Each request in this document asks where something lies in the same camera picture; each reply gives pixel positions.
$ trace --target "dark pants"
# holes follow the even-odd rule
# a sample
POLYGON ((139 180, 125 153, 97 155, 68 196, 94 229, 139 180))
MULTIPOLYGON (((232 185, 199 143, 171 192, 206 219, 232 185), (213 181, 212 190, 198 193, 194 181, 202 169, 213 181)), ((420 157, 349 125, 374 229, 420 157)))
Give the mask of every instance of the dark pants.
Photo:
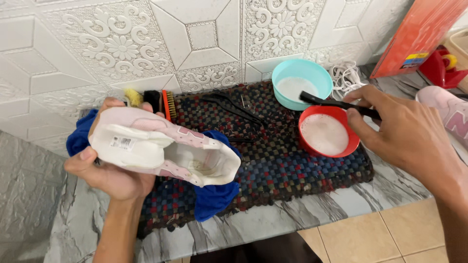
POLYGON ((323 263, 297 233, 275 236, 190 258, 190 263, 323 263))

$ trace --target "left hand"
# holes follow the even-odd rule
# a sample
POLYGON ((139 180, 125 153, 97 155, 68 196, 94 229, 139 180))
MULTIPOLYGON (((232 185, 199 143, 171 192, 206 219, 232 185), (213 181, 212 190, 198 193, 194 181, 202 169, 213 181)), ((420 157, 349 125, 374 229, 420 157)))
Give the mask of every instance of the left hand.
MULTIPOLYGON (((106 98, 89 134, 92 134, 101 112, 112 107, 124 106, 125 104, 116 98, 106 98)), ((143 103, 140 108, 153 112, 152 106, 147 102, 143 103)), ((127 171, 110 163, 96 166, 94 165, 96 158, 97 152, 88 146, 82 152, 66 160, 64 167, 67 172, 84 179, 91 187, 99 188, 118 200, 146 197, 153 189, 156 175, 127 171)))

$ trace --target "beige floor tile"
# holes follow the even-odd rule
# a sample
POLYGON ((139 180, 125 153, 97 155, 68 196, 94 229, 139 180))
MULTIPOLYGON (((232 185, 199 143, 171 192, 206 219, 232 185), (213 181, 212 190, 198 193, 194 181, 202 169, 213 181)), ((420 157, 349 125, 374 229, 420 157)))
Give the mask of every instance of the beige floor tile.
POLYGON ((319 226, 332 263, 374 263, 401 254, 378 212, 319 226))
POLYGON ((403 260, 402 257, 399 257, 399 258, 394 258, 394 259, 382 261, 382 262, 379 262, 379 263, 405 263, 405 261, 403 260))
POLYGON ((298 233, 307 242, 307 245, 309 245, 309 247, 317 254, 317 256, 319 256, 323 263, 330 263, 318 228, 314 227, 311 229, 301 230, 298 231, 298 233))
POLYGON ((403 256, 445 244, 434 198, 380 212, 403 256))
POLYGON ((406 263, 448 263, 445 246, 405 256, 406 263))

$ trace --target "teal bowl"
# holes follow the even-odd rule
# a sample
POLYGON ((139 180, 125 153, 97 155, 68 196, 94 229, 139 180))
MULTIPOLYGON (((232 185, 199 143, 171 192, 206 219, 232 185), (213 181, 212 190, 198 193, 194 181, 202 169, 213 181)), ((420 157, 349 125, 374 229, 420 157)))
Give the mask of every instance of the teal bowl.
POLYGON ((290 110, 305 110, 311 104, 291 99, 291 94, 281 93, 277 89, 277 84, 280 80, 287 77, 300 77, 310 81, 317 89, 317 97, 326 99, 330 96, 333 90, 333 82, 328 72, 319 64, 305 60, 292 59, 280 63, 273 70, 271 81, 273 82, 273 90, 278 102, 290 110))

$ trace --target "black handle brush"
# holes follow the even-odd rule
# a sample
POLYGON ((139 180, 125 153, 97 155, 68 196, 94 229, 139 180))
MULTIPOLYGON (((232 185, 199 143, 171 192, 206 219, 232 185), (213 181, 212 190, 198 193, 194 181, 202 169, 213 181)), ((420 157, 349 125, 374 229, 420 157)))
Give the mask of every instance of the black handle brush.
POLYGON ((355 108, 355 109, 358 110, 358 112, 361 115, 369 116, 372 119, 376 119, 376 120, 382 120, 380 118, 380 115, 379 115, 378 111, 376 111, 376 110, 368 109, 368 108, 365 108, 365 107, 360 107, 360 106, 353 105, 353 104, 350 104, 350 103, 339 102, 339 101, 335 101, 335 100, 323 100, 323 99, 318 98, 318 97, 316 97, 316 96, 314 96, 314 95, 312 95, 310 93, 307 93, 305 91, 302 91, 300 93, 299 99, 302 100, 303 102, 310 103, 310 104, 313 104, 313 105, 334 106, 334 107, 342 108, 344 110, 347 110, 349 108, 355 108))

